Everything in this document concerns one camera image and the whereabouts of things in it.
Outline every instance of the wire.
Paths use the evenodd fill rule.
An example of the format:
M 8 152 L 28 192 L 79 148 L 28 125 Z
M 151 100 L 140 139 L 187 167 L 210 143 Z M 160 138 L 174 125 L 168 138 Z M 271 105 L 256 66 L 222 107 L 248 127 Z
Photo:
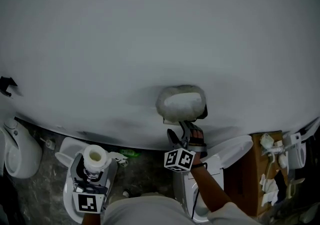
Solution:
M 266 184 L 267 184 L 267 180 L 268 180 L 268 177 L 269 177 L 269 173 L 270 173 L 270 168 L 272 166 L 272 164 L 276 161 L 276 157 L 275 157 L 275 154 L 274 153 L 269 153 L 268 154 L 268 157 L 269 157 L 269 164 L 268 164 L 268 167 L 267 167 L 267 170 L 266 170 L 266 176 L 265 176 L 265 181 L 262 185 L 262 190 L 264 192 L 267 192 L 267 189 L 266 189 Z
M 208 170 L 208 164 L 207 163 L 203 163 L 205 169 Z M 195 196 L 195 200 L 194 200 L 194 204 L 193 204 L 193 208 L 192 208 L 192 216 L 191 216 L 191 220 L 194 219 L 194 215 L 195 215 L 195 209 L 196 209 L 196 204 L 197 204 L 197 200 L 198 200 L 198 196 L 199 196 L 199 188 L 198 188 L 198 192 L 196 193 L 196 196 Z

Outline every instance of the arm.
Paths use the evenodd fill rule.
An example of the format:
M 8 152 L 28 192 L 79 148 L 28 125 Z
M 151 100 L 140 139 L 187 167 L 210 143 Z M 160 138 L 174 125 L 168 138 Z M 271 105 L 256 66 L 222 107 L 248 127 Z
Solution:
M 193 165 L 200 164 L 200 154 L 197 153 Z M 204 166 L 191 169 L 191 173 L 198 185 L 203 202 L 211 212 L 222 208 L 231 199 L 210 175 Z
M 85 213 L 82 225 L 100 225 L 100 214 Z

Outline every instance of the white plastic part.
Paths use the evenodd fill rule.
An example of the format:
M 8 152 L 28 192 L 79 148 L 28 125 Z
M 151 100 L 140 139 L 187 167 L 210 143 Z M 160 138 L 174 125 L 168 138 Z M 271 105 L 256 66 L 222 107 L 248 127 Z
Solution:
M 278 140 L 278 141 L 276 141 L 275 143 L 274 143 L 274 146 L 275 147 L 281 147 L 281 146 L 283 146 L 284 144 L 283 144 L 283 142 L 282 142 L 282 140 Z
M 313 136 L 316 133 L 316 131 L 318 130 L 319 126 L 320 126 L 320 117 L 318 117 L 314 121 L 313 124 L 309 125 L 306 128 L 307 132 L 304 135 L 302 135 L 302 137 L 301 137 L 302 141 L 304 141 L 304 140 L 308 139 L 309 137 Z
M 213 155 L 220 157 L 221 168 L 228 168 L 242 158 L 254 145 L 251 136 L 244 135 L 228 139 L 208 150 L 203 162 L 209 162 Z
M 40 165 L 42 149 L 28 130 L 9 119 L 0 127 L 5 139 L 4 164 L 12 177 L 26 179 L 33 176 Z
M 291 180 L 286 188 L 286 198 L 291 199 L 296 194 L 296 185 L 301 184 L 306 178 Z
M 300 132 L 290 134 L 286 138 L 283 139 L 283 144 L 285 147 L 291 147 L 297 143 L 302 141 Z
M 100 173 L 111 163 L 111 158 L 107 157 L 107 152 L 98 145 L 89 145 L 83 152 L 84 167 L 93 174 Z
M 275 140 L 267 133 L 263 134 L 260 138 L 260 144 L 266 149 L 271 149 Z
M 128 159 L 125 155 L 121 154 L 121 153 L 118 153 L 118 152 L 109 152 L 108 153 L 108 158 L 110 159 L 115 159 L 115 161 L 118 162 L 118 164 L 120 165 L 124 165 L 126 166 L 125 164 L 128 165 L 128 161 L 126 161 L 126 159 Z
M 122 167 L 127 167 L 129 165 L 128 160 L 121 160 L 120 162 L 118 162 L 118 164 Z
M 50 139 L 47 139 L 47 140 L 45 141 L 45 146 L 46 146 L 48 149 L 52 150 L 52 151 L 54 151 L 55 148 L 56 148 L 56 144 L 55 144 L 52 140 L 50 140 Z
M 83 141 L 66 137 L 61 144 L 59 152 L 56 152 L 54 155 L 63 165 L 70 167 L 77 153 L 84 150 L 87 146 L 89 146 L 89 144 Z
M 284 154 L 279 155 L 278 163 L 282 169 L 287 167 L 287 157 Z
M 75 192 L 82 193 L 84 189 L 82 187 L 76 187 Z
M 278 154 L 278 153 L 282 153 L 284 151 L 284 147 L 272 147 L 272 148 L 269 148 L 267 150 L 268 153 L 274 153 L 274 154 Z
M 288 150 L 288 164 L 291 170 L 303 168 L 306 164 L 306 143 L 298 143 Z

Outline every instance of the metal bracket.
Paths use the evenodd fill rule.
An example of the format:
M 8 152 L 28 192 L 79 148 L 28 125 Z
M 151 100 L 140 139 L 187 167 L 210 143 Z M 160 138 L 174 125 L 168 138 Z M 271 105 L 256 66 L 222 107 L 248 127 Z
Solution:
M 0 78 L 0 92 L 4 95 L 4 96 L 8 96 L 11 97 L 11 93 L 7 92 L 7 88 L 8 86 L 14 86 L 17 87 L 18 85 L 16 84 L 16 82 L 12 79 L 12 77 L 1 77 Z

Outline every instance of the white urinal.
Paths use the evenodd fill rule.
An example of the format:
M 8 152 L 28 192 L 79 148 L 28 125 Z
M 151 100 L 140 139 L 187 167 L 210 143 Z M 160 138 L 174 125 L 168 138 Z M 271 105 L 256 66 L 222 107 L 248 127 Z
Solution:
M 12 177 L 26 179 L 37 172 L 42 149 L 25 127 L 14 119 L 8 119 L 3 127 L 0 126 L 0 141 L 5 145 L 1 153 L 4 158 L 0 158 L 1 169 L 4 160 L 5 168 Z

